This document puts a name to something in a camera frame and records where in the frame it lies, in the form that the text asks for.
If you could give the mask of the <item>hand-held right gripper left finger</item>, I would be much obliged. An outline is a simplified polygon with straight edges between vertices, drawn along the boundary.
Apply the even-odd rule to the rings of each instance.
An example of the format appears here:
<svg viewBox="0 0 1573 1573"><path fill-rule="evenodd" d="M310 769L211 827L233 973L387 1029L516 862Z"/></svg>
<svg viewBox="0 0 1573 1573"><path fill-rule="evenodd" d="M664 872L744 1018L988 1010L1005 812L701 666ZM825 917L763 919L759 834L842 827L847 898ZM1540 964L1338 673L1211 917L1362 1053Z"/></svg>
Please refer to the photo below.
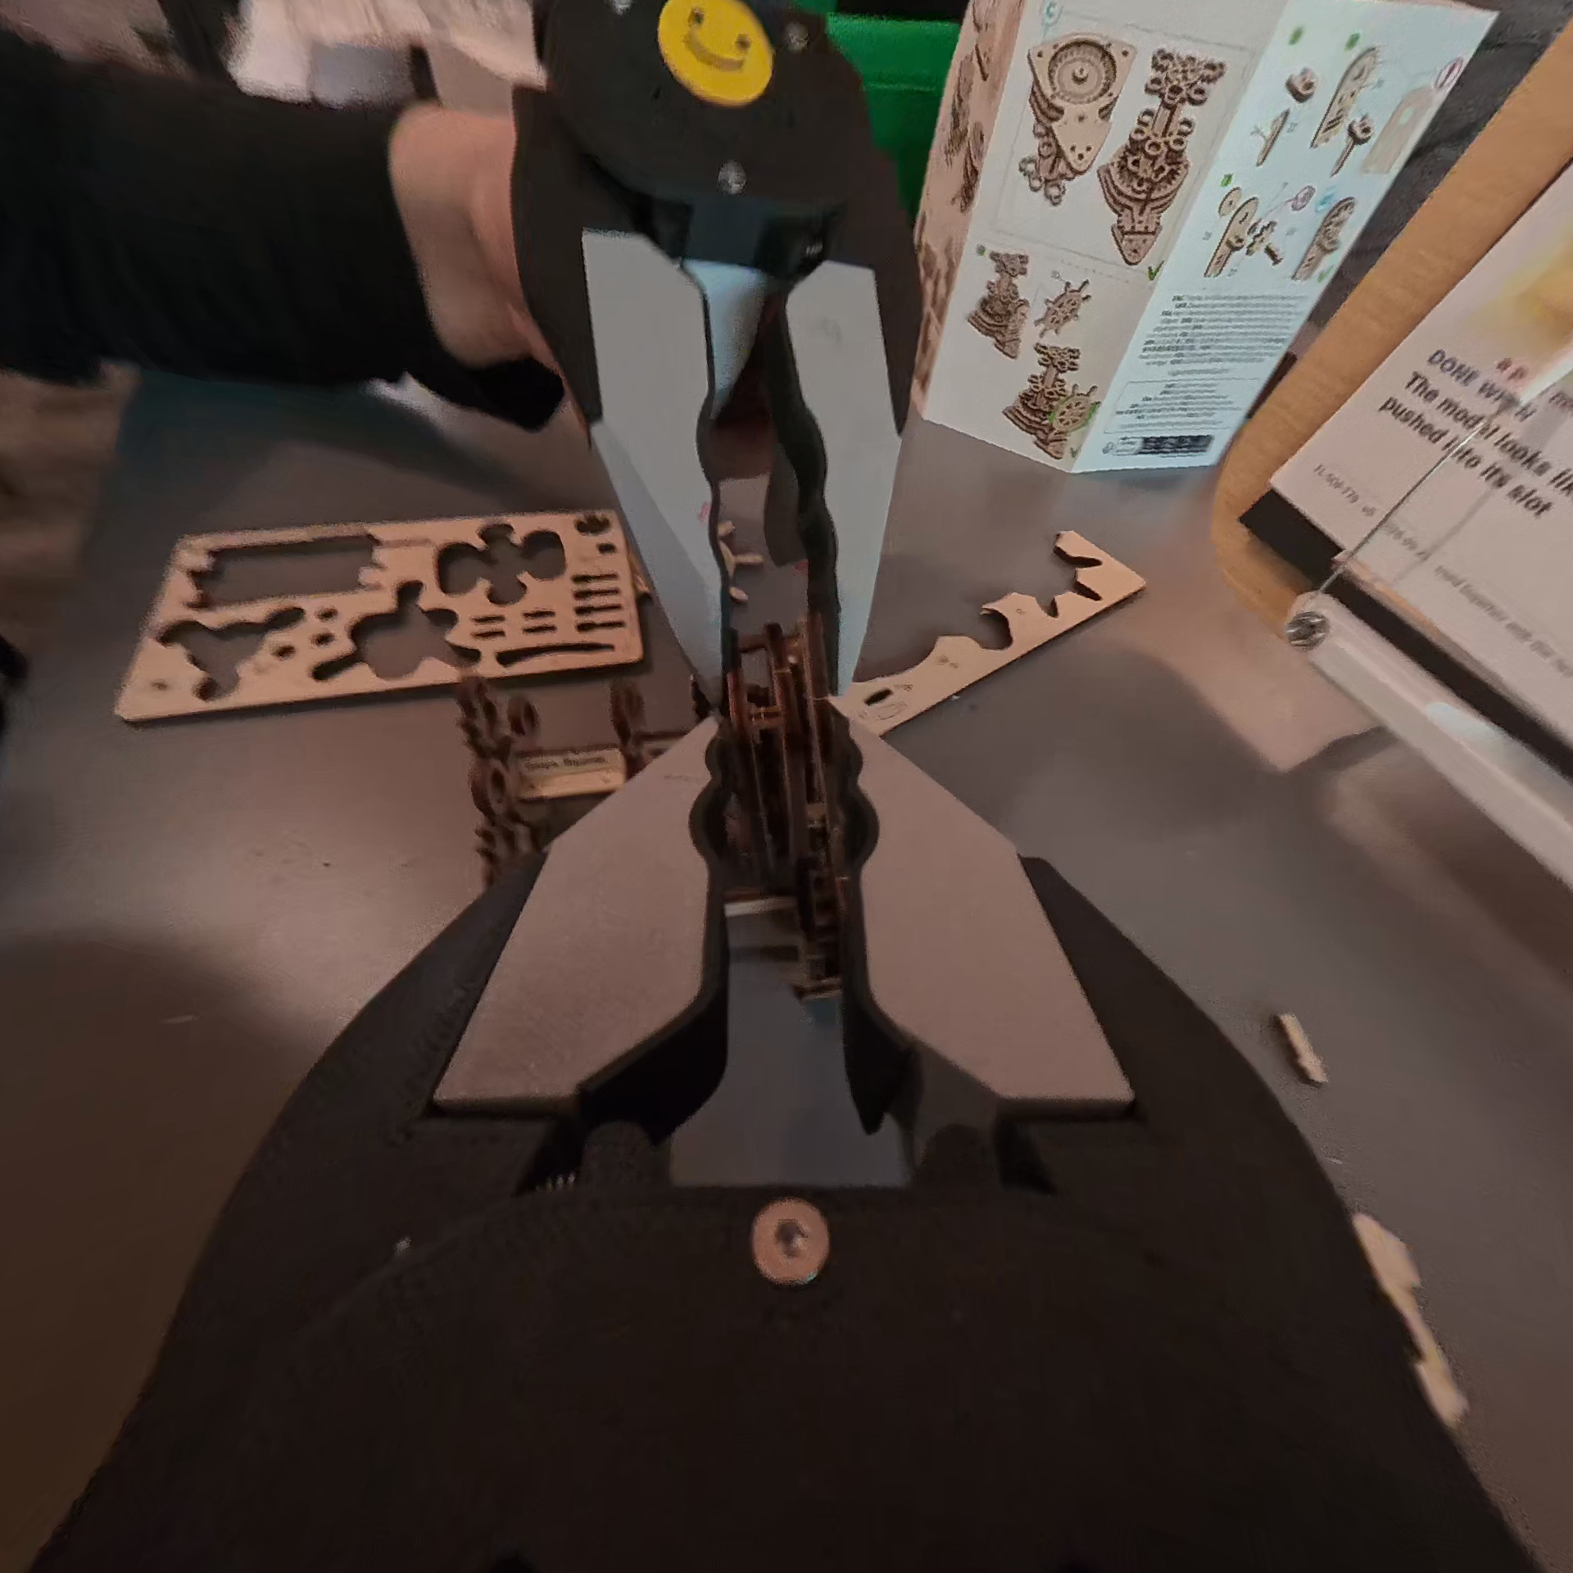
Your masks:
<svg viewBox="0 0 1573 1573"><path fill-rule="evenodd" d="M720 729L701 720L542 857L439 1108L578 1111L716 995L724 915L698 812Z"/></svg>

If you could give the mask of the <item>punched-out plywood sheet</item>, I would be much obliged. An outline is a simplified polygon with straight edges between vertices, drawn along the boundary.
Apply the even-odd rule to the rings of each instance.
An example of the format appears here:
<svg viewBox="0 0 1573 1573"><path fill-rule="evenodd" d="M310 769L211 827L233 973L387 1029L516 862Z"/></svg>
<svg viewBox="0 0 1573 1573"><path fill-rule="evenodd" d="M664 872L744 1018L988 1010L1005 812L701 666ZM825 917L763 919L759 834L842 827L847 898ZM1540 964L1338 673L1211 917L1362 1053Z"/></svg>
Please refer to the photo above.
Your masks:
<svg viewBox="0 0 1573 1573"><path fill-rule="evenodd" d="M186 720L632 670L641 593L602 508L186 535L113 711Z"/></svg>

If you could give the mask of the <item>wooden mechanical model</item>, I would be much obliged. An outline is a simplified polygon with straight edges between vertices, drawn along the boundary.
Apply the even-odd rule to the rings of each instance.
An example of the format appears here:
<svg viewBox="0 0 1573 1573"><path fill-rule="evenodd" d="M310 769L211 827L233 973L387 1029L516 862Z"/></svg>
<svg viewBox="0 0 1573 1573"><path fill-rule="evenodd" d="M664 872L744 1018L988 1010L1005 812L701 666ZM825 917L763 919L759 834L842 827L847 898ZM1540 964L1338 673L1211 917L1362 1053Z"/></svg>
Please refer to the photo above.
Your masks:
<svg viewBox="0 0 1573 1573"><path fill-rule="evenodd" d="M793 980L806 1003L842 990L849 949L849 788L840 763L832 677L834 638L810 610L793 628L776 621L742 634L727 686L722 819L731 900L763 898L789 909L797 928ZM538 711L522 694L503 694L478 675L460 681L460 728L469 748L478 853L486 885L523 866L565 832L531 788L563 774L540 743Z"/></svg>

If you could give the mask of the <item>small keyhole wooden piece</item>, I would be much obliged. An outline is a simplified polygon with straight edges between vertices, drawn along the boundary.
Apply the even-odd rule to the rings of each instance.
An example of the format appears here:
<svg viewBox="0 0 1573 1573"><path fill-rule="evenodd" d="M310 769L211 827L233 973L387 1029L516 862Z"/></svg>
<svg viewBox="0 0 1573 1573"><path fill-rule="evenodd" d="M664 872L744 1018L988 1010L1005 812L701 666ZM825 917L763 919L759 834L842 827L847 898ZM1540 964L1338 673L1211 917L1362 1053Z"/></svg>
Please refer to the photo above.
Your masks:
<svg viewBox="0 0 1573 1573"><path fill-rule="evenodd" d="M1407 1243L1366 1211L1357 1211L1351 1224L1377 1284L1404 1317L1409 1361L1430 1405L1448 1428L1458 1430L1469 1413L1469 1398L1454 1377L1445 1347L1426 1321L1424 1280Z"/></svg>

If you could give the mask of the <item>printed instruction sheet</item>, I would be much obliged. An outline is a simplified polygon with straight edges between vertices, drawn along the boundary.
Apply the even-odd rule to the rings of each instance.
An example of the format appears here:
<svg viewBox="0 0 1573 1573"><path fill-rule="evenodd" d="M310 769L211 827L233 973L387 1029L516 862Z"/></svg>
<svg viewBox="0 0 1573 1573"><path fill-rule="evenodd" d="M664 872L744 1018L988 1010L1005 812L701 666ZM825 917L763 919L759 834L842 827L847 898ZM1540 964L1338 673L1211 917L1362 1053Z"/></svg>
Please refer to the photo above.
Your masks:
<svg viewBox="0 0 1573 1573"><path fill-rule="evenodd" d="M1272 477L1336 557L1570 728L1572 173Z"/></svg>

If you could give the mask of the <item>jagged plywood offcut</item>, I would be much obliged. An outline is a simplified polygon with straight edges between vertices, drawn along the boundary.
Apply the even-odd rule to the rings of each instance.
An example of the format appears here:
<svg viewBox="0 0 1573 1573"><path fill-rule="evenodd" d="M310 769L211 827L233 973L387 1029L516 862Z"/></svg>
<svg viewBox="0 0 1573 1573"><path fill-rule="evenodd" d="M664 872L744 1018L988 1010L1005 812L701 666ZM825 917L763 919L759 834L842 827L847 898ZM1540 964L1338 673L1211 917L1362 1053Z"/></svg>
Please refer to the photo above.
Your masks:
<svg viewBox="0 0 1573 1573"><path fill-rule="evenodd" d="M1008 636L1003 645L993 647L969 634L945 634L915 666L857 681L847 694L836 698L842 713L875 735L885 735L952 701L1046 643L1141 597L1149 587L1149 580L1136 568L1076 529L1057 531L1053 550L1074 568L1068 589L1048 602L1027 593L1008 593L982 606L984 615L1003 623Z"/></svg>

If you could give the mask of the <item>folded model instruction booklet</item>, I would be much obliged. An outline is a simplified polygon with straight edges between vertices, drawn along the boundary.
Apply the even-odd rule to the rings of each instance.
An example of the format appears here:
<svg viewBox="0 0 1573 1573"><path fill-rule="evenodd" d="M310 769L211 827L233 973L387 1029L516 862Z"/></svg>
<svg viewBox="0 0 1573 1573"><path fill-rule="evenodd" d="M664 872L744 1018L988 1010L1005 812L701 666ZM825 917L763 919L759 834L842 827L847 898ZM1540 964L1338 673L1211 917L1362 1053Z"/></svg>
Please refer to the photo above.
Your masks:
<svg viewBox="0 0 1573 1573"><path fill-rule="evenodd" d="M917 411L1066 473L1216 464L1493 20L971 3L917 220Z"/></svg>

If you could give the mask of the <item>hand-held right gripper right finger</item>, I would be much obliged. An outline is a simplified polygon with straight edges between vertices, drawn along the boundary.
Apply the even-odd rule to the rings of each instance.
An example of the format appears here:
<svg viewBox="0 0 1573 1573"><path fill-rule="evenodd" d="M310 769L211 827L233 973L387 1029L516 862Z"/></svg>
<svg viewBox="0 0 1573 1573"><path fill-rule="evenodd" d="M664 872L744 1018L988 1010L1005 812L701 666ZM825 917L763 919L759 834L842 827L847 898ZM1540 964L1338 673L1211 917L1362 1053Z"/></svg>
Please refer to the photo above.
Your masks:
<svg viewBox="0 0 1573 1573"><path fill-rule="evenodd" d="M1126 1113L1136 1093L1016 844L847 724L842 1035L868 1130Z"/></svg>

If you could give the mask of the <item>green plastic bin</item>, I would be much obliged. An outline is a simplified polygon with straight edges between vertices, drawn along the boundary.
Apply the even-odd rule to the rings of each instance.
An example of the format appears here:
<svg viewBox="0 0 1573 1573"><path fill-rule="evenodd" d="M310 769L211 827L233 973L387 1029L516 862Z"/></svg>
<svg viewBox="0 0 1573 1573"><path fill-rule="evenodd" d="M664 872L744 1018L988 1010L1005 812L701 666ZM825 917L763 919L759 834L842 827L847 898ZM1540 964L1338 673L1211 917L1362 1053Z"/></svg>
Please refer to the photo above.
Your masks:
<svg viewBox="0 0 1573 1573"><path fill-rule="evenodd" d="M875 132L918 218L932 147L967 1L829 1L836 46L862 80Z"/></svg>

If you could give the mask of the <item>person's left hand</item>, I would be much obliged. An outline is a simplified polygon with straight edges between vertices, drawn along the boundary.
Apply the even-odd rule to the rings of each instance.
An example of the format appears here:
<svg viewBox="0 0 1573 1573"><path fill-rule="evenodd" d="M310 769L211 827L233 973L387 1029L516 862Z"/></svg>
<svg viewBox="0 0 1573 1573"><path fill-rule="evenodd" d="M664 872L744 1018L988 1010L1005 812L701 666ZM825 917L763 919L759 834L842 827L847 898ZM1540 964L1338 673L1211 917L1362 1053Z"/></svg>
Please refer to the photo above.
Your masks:
<svg viewBox="0 0 1573 1573"><path fill-rule="evenodd" d="M469 366L559 368L522 284L518 149L518 128L501 115L422 102L396 121L389 173L445 349Z"/></svg>

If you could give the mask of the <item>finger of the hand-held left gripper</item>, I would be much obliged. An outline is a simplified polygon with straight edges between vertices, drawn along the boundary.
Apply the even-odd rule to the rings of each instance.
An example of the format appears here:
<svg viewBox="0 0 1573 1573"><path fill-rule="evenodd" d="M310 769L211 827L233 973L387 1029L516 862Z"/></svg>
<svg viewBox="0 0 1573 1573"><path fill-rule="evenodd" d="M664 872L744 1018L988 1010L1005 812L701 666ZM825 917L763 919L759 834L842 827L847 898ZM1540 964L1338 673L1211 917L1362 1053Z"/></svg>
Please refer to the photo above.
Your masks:
<svg viewBox="0 0 1573 1573"><path fill-rule="evenodd" d="M902 449L879 282L823 261L784 297L765 336L774 467L765 537L806 567L830 694L853 688L874 611Z"/></svg>
<svg viewBox="0 0 1573 1573"><path fill-rule="evenodd" d="M593 441L701 690L724 705L733 591L711 449L716 402L756 342L756 273L675 261L610 228L583 233L583 273L600 387Z"/></svg>

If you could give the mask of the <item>person's left forearm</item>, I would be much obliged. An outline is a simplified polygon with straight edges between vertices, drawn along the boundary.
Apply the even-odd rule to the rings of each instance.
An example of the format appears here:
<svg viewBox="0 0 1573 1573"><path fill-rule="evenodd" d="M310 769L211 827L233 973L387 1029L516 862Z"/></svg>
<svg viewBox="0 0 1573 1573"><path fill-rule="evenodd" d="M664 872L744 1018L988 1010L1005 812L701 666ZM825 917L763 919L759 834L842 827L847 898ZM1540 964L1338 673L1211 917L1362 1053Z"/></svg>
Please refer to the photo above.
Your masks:
<svg viewBox="0 0 1573 1573"><path fill-rule="evenodd" d="M469 366L428 316L389 173L404 110L93 65L5 31L5 370L415 379L544 426L565 402L555 368Z"/></svg>

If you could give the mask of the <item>white sheet stand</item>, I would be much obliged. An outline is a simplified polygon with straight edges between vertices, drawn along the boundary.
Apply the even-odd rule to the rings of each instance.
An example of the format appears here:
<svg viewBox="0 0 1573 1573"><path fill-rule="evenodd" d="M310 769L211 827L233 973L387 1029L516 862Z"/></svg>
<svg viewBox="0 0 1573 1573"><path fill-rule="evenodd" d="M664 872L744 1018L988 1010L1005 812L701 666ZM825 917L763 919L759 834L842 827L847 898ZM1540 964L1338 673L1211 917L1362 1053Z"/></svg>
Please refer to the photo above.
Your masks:
<svg viewBox="0 0 1573 1573"><path fill-rule="evenodd" d="M1572 883L1572 784L1551 761L1428 673L1329 595L1291 604L1286 638L1563 885Z"/></svg>

